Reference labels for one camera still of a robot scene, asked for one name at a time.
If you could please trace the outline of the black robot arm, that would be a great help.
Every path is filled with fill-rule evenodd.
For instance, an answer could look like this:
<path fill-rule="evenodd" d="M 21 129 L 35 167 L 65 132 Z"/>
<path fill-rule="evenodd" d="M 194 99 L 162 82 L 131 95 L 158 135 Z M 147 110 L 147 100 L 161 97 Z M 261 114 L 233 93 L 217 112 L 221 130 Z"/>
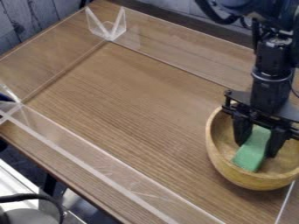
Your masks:
<path fill-rule="evenodd" d="M 270 130 L 266 156 L 277 156 L 290 139 L 299 139 L 298 109 L 290 102 L 299 68 L 299 0 L 195 0 L 205 14 L 221 25 L 253 19 L 257 55 L 247 92 L 227 90 L 223 111 L 231 115 L 237 144 L 243 144 L 259 125 Z"/>

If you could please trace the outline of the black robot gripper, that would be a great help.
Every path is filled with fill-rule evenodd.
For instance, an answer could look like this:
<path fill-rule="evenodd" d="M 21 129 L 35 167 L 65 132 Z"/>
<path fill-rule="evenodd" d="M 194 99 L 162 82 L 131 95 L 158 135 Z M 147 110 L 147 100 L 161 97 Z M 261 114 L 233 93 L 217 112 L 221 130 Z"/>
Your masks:
<path fill-rule="evenodd" d="M 229 89 L 225 93 L 223 111 L 231 115 L 234 137 L 241 146 L 253 133 L 254 125 L 272 131 L 266 144 L 266 155 L 277 156 L 289 139 L 299 139 L 298 109 L 290 103 L 296 70 L 280 71 L 253 69 L 253 87 L 250 92 Z"/>

